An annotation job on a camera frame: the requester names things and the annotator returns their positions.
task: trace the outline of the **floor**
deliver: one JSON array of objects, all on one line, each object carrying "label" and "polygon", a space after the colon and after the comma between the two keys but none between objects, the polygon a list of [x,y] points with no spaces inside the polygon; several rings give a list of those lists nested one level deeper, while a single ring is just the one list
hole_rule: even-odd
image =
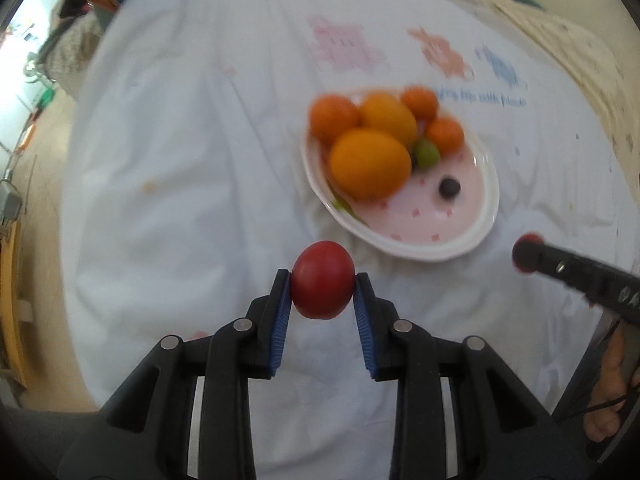
[{"label": "floor", "polygon": [[19,400],[26,408],[55,412],[95,409],[69,338],[58,261],[60,190],[75,107],[71,97],[58,91],[14,173],[14,184],[26,197],[18,294],[34,311],[34,323],[23,324],[22,330],[32,383]]}]

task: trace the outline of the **small orange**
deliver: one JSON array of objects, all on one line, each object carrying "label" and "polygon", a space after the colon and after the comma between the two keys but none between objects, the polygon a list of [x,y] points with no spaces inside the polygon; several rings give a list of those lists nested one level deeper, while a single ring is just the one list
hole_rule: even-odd
[{"label": "small orange", "polygon": [[411,110],[385,92],[374,92],[360,105],[362,126],[386,132],[406,147],[418,140],[418,125]]},{"label": "small orange", "polygon": [[345,131],[360,124],[360,112],[340,94],[324,94],[309,108],[309,126],[323,144],[331,145]]},{"label": "small orange", "polygon": [[411,156],[386,132],[349,130],[331,148],[329,169],[341,190],[356,200],[382,200],[411,176]]},{"label": "small orange", "polygon": [[418,120],[433,121],[440,103],[436,92],[425,86],[408,86],[400,96],[402,102]]},{"label": "small orange", "polygon": [[424,136],[433,142],[440,155],[456,152],[465,143],[465,133],[460,123],[449,117],[438,118],[424,129]]}]

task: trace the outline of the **beige blanket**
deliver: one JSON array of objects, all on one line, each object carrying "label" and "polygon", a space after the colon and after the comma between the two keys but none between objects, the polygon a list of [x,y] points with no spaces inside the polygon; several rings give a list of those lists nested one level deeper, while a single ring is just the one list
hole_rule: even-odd
[{"label": "beige blanket", "polygon": [[468,0],[505,17],[544,48],[578,84],[611,140],[640,205],[640,113],[609,47],[585,28],[513,0]]}]

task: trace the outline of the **yellow fruit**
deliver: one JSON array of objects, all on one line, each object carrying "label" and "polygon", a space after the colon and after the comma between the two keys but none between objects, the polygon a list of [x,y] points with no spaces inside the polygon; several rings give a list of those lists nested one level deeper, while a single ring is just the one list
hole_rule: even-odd
[{"label": "yellow fruit", "polygon": [[391,134],[407,148],[418,139],[418,125],[409,108],[384,92],[369,94],[360,105],[362,126]]},{"label": "yellow fruit", "polygon": [[382,200],[411,176],[411,156],[386,132],[354,128],[335,141],[329,169],[336,184],[354,199]]}]

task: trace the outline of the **human hand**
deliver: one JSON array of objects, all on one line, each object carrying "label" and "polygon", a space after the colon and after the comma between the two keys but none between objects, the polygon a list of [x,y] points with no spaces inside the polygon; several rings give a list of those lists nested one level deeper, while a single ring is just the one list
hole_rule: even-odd
[{"label": "human hand", "polygon": [[[626,394],[626,382],[622,377],[624,356],[625,338],[622,327],[619,326],[613,333],[607,351],[602,357],[600,380],[593,388],[589,406],[617,399]],[[640,384],[640,369],[636,370],[631,381],[632,386],[638,384]],[[625,401],[623,400],[610,408],[603,408],[584,415],[584,431],[587,437],[594,442],[602,442],[605,438],[614,436],[620,429],[618,412],[624,405]]]}]

